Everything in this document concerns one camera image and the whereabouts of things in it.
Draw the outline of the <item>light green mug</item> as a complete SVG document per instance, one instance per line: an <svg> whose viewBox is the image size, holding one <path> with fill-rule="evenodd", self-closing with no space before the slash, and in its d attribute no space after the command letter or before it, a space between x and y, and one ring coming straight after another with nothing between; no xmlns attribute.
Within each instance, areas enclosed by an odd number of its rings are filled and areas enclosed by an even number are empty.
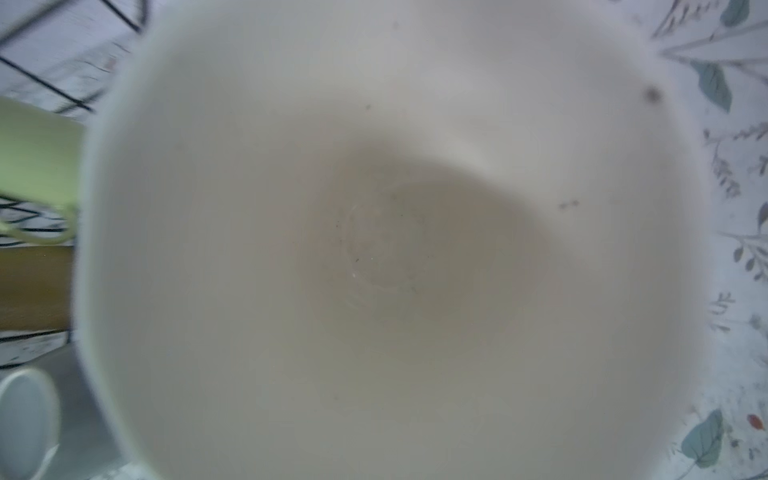
<svg viewBox="0 0 768 480"><path fill-rule="evenodd" d="M56 237L40 237L3 220L1 233L57 245L76 235L79 167L85 126L11 98L1 99L1 196L47 207L63 220Z"/></svg>

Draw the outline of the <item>amber glass cup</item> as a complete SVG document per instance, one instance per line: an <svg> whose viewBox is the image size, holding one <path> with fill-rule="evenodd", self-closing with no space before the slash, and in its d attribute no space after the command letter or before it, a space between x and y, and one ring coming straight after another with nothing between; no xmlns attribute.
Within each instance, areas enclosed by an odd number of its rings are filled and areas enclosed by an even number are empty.
<svg viewBox="0 0 768 480"><path fill-rule="evenodd" d="M1 250L1 330L71 326L74 249L31 246Z"/></svg>

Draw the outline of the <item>dark green mug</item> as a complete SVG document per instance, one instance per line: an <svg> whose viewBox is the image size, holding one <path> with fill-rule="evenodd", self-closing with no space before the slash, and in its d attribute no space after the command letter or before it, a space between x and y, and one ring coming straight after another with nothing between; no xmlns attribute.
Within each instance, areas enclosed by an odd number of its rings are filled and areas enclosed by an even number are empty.
<svg viewBox="0 0 768 480"><path fill-rule="evenodd" d="M700 156L594 1L176 1L85 137L78 353L151 479L648 479Z"/></svg>

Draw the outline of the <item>grey mug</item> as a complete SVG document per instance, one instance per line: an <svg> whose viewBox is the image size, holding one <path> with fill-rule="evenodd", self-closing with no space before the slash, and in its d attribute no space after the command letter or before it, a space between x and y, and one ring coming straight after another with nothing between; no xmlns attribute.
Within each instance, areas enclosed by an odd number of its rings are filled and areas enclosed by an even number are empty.
<svg viewBox="0 0 768 480"><path fill-rule="evenodd" d="M125 464L72 344L2 378L3 479L92 479Z"/></svg>

